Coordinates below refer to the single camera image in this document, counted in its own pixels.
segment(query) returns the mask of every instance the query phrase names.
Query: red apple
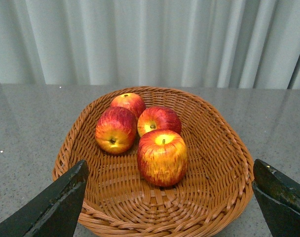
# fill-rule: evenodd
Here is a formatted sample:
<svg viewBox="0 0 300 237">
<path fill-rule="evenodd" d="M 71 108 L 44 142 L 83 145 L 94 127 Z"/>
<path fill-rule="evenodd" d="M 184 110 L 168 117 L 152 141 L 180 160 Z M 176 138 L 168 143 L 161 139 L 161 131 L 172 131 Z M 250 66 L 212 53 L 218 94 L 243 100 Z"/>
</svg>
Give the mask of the red apple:
<svg viewBox="0 0 300 237">
<path fill-rule="evenodd" d="M 183 138 L 168 129 L 157 129 L 139 141 L 137 164 L 148 182 L 169 187 L 178 183 L 188 169 L 187 147 Z"/>
<path fill-rule="evenodd" d="M 137 120 L 146 109 L 146 104 L 142 97 L 135 93 L 125 93 L 116 96 L 111 102 L 111 107 L 113 106 L 121 106 L 129 109 L 136 116 Z"/>
<path fill-rule="evenodd" d="M 170 129 L 180 134 L 182 123 L 174 110 L 165 106 L 152 106 L 142 112 L 137 128 L 140 137 L 155 129 Z"/>
<path fill-rule="evenodd" d="M 137 134 L 135 115 L 124 107 L 106 109 L 95 127 L 95 140 L 102 150 L 117 155 L 132 147 Z"/>
</svg>

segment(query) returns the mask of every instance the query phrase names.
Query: speckled stone countertop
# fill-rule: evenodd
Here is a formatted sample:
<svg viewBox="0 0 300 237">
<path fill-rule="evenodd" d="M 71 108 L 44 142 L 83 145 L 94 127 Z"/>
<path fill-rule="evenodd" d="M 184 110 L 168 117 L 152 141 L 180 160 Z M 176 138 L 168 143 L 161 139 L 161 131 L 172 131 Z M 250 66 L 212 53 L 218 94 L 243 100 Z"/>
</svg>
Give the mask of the speckled stone countertop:
<svg viewBox="0 0 300 237">
<path fill-rule="evenodd" d="M 51 171 L 85 106 L 121 86 L 0 85 L 0 222 L 52 183 Z M 300 90 L 180 88 L 209 101 L 260 158 L 300 183 Z M 77 225 L 75 237 L 94 237 Z M 253 196 L 217 237 L 270 237 Z"/>
</svg>

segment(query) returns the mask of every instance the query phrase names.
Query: wicker basket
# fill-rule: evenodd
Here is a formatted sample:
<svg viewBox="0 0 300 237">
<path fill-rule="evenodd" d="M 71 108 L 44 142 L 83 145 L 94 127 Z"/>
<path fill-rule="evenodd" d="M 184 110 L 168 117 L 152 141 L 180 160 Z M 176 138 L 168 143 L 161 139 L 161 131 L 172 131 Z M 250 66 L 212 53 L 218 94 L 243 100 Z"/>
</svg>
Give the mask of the wicker basket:
<svg viewBox="0 0 300 237">
<path fill-rule="evenodd" d="M 134 146 L 110 156 L 94 140 L 111 100 L 135 92 L 146 106 L 172 108 L 182 121 L 189 166 L 176 185 L 160 188 L 140 177 Z M 57 155 L 53 180 L 79 160 L 89 179 L 78 221 L 101 237 L 209 237 L 236 219 L 253 191 L 253 159 L 220 113 L 202 98 L 171 88 L 137 86 L 106 94 L 81 112 Z"/>
</svg>

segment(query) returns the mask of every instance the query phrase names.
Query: gray countertop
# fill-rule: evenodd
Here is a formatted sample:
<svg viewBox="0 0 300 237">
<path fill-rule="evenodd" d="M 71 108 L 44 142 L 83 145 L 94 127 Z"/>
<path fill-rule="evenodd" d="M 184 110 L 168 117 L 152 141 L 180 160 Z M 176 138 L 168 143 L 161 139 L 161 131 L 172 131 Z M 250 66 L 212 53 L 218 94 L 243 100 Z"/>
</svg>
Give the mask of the gray countertop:
<svg viewBox="0 0 300 237">
<path fill-rule="evenodd" d="M 120 86 L 0 85 L 0 222 L 52 183 L 51 171 L 85 106 Z M 260 158 L 300 183 L 300 90 L 181 88 L 209 101 Z M 75 237 L 93 237 L 78 224 Z M 217 237 L 270 237 L 253 196 Z"/>
</svg>

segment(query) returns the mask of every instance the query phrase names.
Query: basket rim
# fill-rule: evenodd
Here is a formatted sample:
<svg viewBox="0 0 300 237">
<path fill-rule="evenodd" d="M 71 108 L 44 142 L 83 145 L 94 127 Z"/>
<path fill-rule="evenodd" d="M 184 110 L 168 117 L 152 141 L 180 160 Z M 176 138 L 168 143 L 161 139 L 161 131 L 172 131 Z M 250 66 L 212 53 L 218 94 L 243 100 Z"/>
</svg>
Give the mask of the basket rim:
<svg viewBox="0 0 300 237">
<path fill-rule="evenodd" d="M 201 98 L 198 95 L 183 91 L 181 89 L 178 88 L 173 88 L 173 87 L 157 87 L 157 86 L 133 86 L 133 87 L 125 87 L 122 89 L 118 89 L 109 93 L 105 93 L 104 95 L 100 96 L 99 98 L 93 100 L 92 102 L 90 102 L 79 114 L 78 118 L 76 119 L 76 121 L 73 123 L 73 125 L 71 126 L 69 132 L 67 133 L 67 136 L 59 150 L 59 153 L 57 155 L 57 158 L 55 160 L 55 165 L 54 168 L 52 170 L 52 178 L 53 181 L 55 181 L 56 179 L 58 179 L 63 173 L 65 173 L 68 170 L 68 163 L 63 163 L 61 160 L 59 161 L 59 157 L 60 156 L 69 156 L 71 149 L 70 147 L 72 147 L 74 145 L 75 139 L 78 136 L 78 132 L 81 130 L 84 122 L 86 121 L 87 117 L 90 116 L 90 113 L 92 112 L 92 110 L 94 109 L 94 105 L 97 104 L 100 100 L 102 99 L 106 99 L 107 97 L 109 98 L 113 98 L 112 95 L 114 94 L 120 94 L 120 93 L 128 93 L 128 92 L 135 92 L 138 90 L 151 90 L 153 91 L 164 91 L 164 92 L 171 92 L 173 94 L 178 94 L 178 95 L 182 95 L 185 96 L 187 98 L 191 98 L 199 103 L 204 103 L 209 110 L 212 110 L 215 112 L 216 115 L 216 119 L 218 120 L 218 122 L 220 122 L 220 124 L 229 132 L 231 139 L 233 139 L 233 141 L 235 141 L 238 144 L 238 148 L 240 149 L 239 152 L 246 158 L 246 162 L 245 162 L 245 167 L 247 170 L 249 170 L 248 173 L 249 177 L 245 177 L 245 181 L 244 181 L 244 187 L 241 187 L 243 190 L 247 189 L 248 193 L 245 195 L 245 197 L 243 197 L 244 199 L 244 205 L 240 206 L 240 205 L 236 205 L 234 207 L 234 209 L 238 209 L 237 211 L 233 211 L 232 209 L 229 208 L 229 210 L 231 212 L 228 212 L 226 215 L 225 219 L 221 219 L 222 220 L 230 220 L 233 221 L 235 220 L 238 216 L 241 215 L 242 211 L 245 209 L 246 205 L 249 203 L 249 201 L 251 200 L 252 196 L 253 196 L 253 190 L 252 190 L 252 186 L 251 186 L 251 182 L 254 180 L 254 176 L 253 176 L 253 164 L 254 161 L 251 157 L 251 154 L 249 153 L 247 147 L 244 145 L 244 143 L 242 142 L 242 140 L 240 139 L 240 137 L 238 136 L 238 134 L 231 128 L 231 126 L 227 123 L 227 121 L 224 119 L 224 117 L 220 114 L 220 112 L 208 101 L 206 101 L 205 99 Z M 92 217 L 86 213 L 83 212 L 83 210 L 85 211 L 89 211 L 89 212 L 94 212 L 95 214 L 98 213 L 101 216 L 105 216 L 105 218 L 107 217 L 105 213 L 99 211 L 99 210 L 95 210 L 93 209 L 90 205 L 88 205 L 85 201 L 83 202 L 83 206 L 82 206 L 82 212 L 80 213 L 79 216 L 79 223 L 85 225 L 88 222 L 92 222 Z M 213 216 L 209 216 L 207 217 L 206 220 L 210 220 L 210 219 L 214 219 L 215 217 Z M 125 221 L 122 220 L 117 220 L 114 218 L 111 218 L 113 222 L 121 222 L 121 223 L 126 223 Z M 218 223 L 218 228 L 217 230 L 213 232 L 213 235 L 216 234 L 217 232 L 221 231 L 224 227 L 226 227 L 230 222 L 228 222 L 225 225 L 220 225 Z M 86 226 L 88 229 L 90 229 L 91 231 L 95 232 L 96 228 L 89 226 Z"/>
</svg>

